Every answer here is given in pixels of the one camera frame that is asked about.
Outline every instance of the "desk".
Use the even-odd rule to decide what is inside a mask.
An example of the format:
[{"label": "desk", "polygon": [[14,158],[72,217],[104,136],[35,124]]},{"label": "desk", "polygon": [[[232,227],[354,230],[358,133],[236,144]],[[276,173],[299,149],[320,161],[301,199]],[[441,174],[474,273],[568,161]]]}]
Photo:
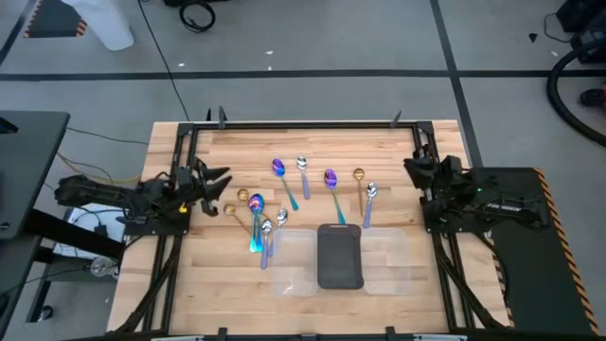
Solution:
[{"label": "desk", "polygon": [[[440,155],[466,155],[455,120],[434,121]],[[155,123],[143,179],[169,171],[177,123]],[[237,206],[246,223],[251,214],[238,202],[239,188],[259,192],[265,212],[275,217],[284,206],[289,221],[283,228],[317,228],[336,222],[334,203],[323,183],[326,168],[339,177],[337,186],[346,221],[362,225],[355,168],[365,170],[367,182],[379,186],[373,204],[373,226],[401,228],[409,240],[412,281],[406,296],[369,296],[364,291],[319,291],[312,297],[280,297],[271,293],[271,268],[259,269],[259,254],[248,250],[249,236],[232,217],[222,212],[205,216],[199,208],[181,250],[172,307],[170,334],[230,334],[446,332],[446,318],[437,278],[431,236],[420,213],[420,191],[414,189],[402,159],[414,150],[412,133],[402,129],[298,129],[204,131],[198,136],[197,156],[209,167],[230,167],[234,179],[217,204]],[[294,166],[299,154],[308,159],[311,199],[303,199],[300,173]],[[272,175],[271,162],[281,158],[286,179],[300,205],[290,208],[281,181]],[[123,258],[108,330],[122,324],[150,285],[157,237],[145,237]],[[492,315],[508,324],[508,315],[491,252],[474,236],[461,235],[459,247],[470,287]],[[153,326],[159,326],[164,295],[156,300]],[[458,296],[454,295],[457,311]],[[458,316],[459,325],[462,317]]]}]

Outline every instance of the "plastic tray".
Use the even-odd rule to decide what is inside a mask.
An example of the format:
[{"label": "plastic tray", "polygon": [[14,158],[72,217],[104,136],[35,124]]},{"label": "plastic tray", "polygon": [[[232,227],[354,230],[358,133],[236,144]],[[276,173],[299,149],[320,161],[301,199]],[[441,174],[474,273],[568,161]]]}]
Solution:
[{"label": "plastic tray", "polygon": [[272,289],[278,296],[313,296],[318,290],[317,233],[279,229],[274,235]]},{"label": "plastic tray", "polygon": [[410,262],[404,231],[364,228],[360,246],[364,289],[371,295],[405,295],[410,285]]}]

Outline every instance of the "rainbow spoon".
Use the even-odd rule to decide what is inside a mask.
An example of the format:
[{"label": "rainbow spoon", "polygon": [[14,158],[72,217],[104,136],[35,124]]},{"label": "rainbow spoon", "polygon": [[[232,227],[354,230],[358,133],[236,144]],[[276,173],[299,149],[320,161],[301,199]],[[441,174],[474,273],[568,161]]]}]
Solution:
[{"label": "rainbow spoon", "polygon": [[337,174],[334,173],[334,170],[327,169],[324,172],[324,182],[326,183],[326,187],[330,188],[332,191],[332,198],[334,198],[334,204],[337,206],[337,215],[339,216],[339,224],[345,223],[345,217],[343,217],[343,213],[341,213],[341,208],[339,207],[339,201],[337,200]]},{"label": "rainbow spoon", "polygon": [[261,211],[265,202],[260,194],[253,194],[248,201],[248,207],[253,212],[253,235],[250,238],[250,252],[260,252],[263,248],[261,242]]},{"label": "rainbow spoon", "polygon": [[274,159],[272,166],[274,168],[274,174],[279,176],[280,179],[282,179],[282,183],[284,184],[284,188],[288,193],[288,197],[291,199],[291,206],[293,207],[293,210],[299,210],[299,205],[296,204],[296,200],[294,199],[293,194],[291,193],[291,189],[288,187],[288,184],[284,179],[284,173],[286,172],[284,164],[280,159]]}]

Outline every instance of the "floor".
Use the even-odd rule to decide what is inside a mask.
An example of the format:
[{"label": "floor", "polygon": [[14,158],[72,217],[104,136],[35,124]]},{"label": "floor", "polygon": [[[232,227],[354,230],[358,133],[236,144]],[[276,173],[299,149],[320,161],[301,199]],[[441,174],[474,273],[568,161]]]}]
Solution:
[{"label": "floor", "polygon": [[[0,3],[0,46],[10,45],[0,50],[2,109],[65,111],[70,127],[142,141],[155,121],[185,119],[136,0],[119,2],[135,39],[119,52],[105,49],[90,28],[79,38],[22,38],[20,16],[27,20],[35,1]],[[543,35],[543,18],[562,2],[230,0],[213,4],[217,24],[204,34],[185,30],[177,10],[160,0],[143,8],[192,120],[219,105],[232,120],[391,118],[402,110],[402,119],[458,119],[476,165],[544,169],[597,322],[606,328],[606,259],[596,251],[606,243],[606,150],[557,117],[544,73],[482,72],[551,69],[570,47]],[[565,36],[550,23],[553,34]],[[534,43],[530,33],[538,34]],[[604,113],[576,103],[580,91],[602,82],[565,78],[561,95],[606,133]],[[141,172],[145,148],[68,132],[61,152],[130,178]],[[57,159],[46,182],[56,186],[68,174]],[[64,213],[47,188],[36,206]],[[40,272],[35,267],[31,276]],[[24,290],[7,340],[104,332],[112,284],[53,284],[47,303],[55,317],[25,324],[34,290]]]}]

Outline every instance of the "gold spoon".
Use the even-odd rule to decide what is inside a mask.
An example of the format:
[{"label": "gold spoon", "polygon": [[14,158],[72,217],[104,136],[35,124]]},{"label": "gold spoon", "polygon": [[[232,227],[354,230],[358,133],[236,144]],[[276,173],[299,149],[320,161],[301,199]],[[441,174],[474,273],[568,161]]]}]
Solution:
[{"label": "gold spoon", "polygon": [[360,200],[360,216],[364,216],[364,208],[362,207],[362,184],[360,181],[364,179],[364,170],[355,169],[353,171],[353,178],[358,180],[358,200]]},{"label": "gold spoon", "polygon": [[240,223],[240,226],[242,226],[242,228],[245,229],[246,232],[248,232],[251,236],[253,235],[253,233],[248,229],[248,227],[246,227],[246,225],[244,225],[244,223],[236,215],[236,207],[235,206],[233,206],[231,204],[225,205],[223,207],[223,213],[225,213],[225,215],[227,215],[227,216],[232,216],[232,217],[236,218],[236,220],[238,221],[238,223]]},{"label": "gold spoon", "polygon": [[[246,188],[240,188],[238,190],[238,200],[240,200],[241,202],[245,203],[246,206],[248,206],[248,200],[249,199],[250,199],[250,192],[248,191],[248,189],[246,189]],[[263,217],[265,217],[265,219],[269,219],[269,217],[267,216],[267,214],[265,214],[263,211],[261,211],[261,214],[263,215]]]}]

